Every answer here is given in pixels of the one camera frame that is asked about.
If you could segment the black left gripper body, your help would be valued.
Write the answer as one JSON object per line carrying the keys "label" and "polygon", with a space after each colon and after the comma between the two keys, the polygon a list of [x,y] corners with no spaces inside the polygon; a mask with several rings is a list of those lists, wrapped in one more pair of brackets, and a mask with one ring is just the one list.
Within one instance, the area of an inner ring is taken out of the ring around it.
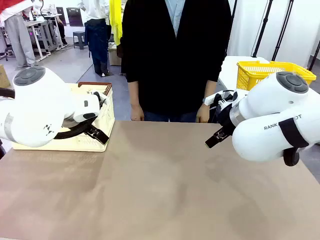
{"label": "black left gripper body", "polygon": [[97,134],[98,133],[98,129],[92,125],[91,122],[88,122],[84,125],[84,130],[83,133],[85,134]]}

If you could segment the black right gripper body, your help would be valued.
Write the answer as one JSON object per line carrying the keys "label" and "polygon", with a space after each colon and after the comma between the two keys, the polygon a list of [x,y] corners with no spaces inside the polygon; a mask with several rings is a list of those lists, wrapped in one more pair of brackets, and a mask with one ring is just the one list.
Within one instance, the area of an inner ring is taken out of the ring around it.
{"label": "black right gripper body", "polygon": [[235,125],[231,121],[230,112],[232,110],[232,103],[224,99],[218,101],[217,110],[220,110],[216,119],[221,125],[219,132],[233,132]]}

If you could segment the person's left hand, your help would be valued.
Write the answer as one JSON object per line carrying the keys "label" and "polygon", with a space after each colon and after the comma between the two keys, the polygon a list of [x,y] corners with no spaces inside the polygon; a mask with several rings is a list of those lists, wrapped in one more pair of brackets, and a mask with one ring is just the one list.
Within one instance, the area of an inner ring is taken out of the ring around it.
{"label": "person's left hand", "polygon": [[207,123],[210,118],[210,107],[202,104],[196,114],[196,123]]}

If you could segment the person's right hand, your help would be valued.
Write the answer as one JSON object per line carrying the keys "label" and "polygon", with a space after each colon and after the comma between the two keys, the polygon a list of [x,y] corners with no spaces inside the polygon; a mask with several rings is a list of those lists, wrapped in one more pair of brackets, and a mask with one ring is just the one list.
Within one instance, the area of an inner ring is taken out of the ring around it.
{"label": "person's right hand", "polygon": [[144,121],[145,115],[139,104],[131,104],[130,119],[132,121]]}

